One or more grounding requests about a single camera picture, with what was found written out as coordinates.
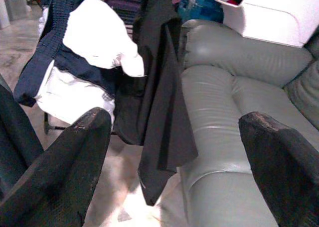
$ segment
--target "red object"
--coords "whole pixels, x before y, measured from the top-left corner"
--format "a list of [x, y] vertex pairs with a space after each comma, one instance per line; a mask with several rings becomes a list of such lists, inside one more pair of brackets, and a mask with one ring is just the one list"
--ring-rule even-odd
[[228, 0], [227, 2], [230, 3], [230, 4], [238, 5], [238, 3], [235, 0]]

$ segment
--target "white box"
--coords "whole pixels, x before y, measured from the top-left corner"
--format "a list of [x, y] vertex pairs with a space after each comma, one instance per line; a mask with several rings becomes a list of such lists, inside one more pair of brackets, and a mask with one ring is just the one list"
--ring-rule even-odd
[[216, 1], [223, 6], [223, 23], [248, 38], [302, 47], [319, 25], [319, 0]]

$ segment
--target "white cloth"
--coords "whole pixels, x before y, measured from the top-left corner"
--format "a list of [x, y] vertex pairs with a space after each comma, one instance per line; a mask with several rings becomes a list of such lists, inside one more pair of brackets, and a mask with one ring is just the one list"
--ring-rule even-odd
[[54, 61], [47, 68], [35, 99], [43, 111], [69, 124], [95, 107], [105, 109], [114, 122], [114, 99], [101, 87], [60, 71]]
[[85, 0], [70, 13], [63, 44], [91, 65], [122, 66], [132, 77], [144, 75], [143, 59], [119, 16], [101, 0]]

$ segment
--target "tiled floor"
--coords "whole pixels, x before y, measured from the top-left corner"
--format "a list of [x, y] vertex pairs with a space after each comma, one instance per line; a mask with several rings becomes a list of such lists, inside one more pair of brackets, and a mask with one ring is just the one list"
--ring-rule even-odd
[[[38, 40], [41, 10], [32, 7], [29, 17], [0, 30], [0, 73], [14, 89], [18, 76], [32, 56]], [[23, 107], [46, 149], [61, 131], [43, 131], [43, 112], [37, 105]], [[61, 124], [51, 119], [53, 124]], [[112, 136], [99, 183], [86, 216], [85, 227], [187, 227], [180, 177], [173, 176], [154, 207], [145, 204], [137, 167], [142, 147], [124, 144]]]

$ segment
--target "gray leather couch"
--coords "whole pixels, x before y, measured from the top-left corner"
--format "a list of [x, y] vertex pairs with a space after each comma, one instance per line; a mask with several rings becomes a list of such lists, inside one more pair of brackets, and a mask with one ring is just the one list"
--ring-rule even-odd
[[181, 168], [190, 226], [278, 226], [252, 176], [238, 120], [253, 111], [269, 114], [319, 150], [319, 38], [308, 49], [293, 48], [190, 20], [180, 57], [199, 152]]

